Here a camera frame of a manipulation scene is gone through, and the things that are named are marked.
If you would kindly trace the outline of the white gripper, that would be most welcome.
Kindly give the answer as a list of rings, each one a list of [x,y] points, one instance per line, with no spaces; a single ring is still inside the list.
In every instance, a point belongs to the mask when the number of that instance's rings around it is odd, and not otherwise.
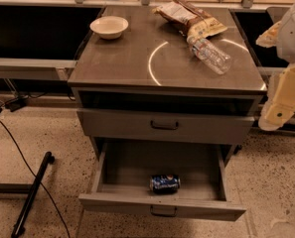
[[[267,101],[258,120],[262,130],[275,131],[295,114],[295,3],[281,22],[273,24],[255,43],[264,48],[276,46],[277,55],[290,62],[283,71],[270,76]]]

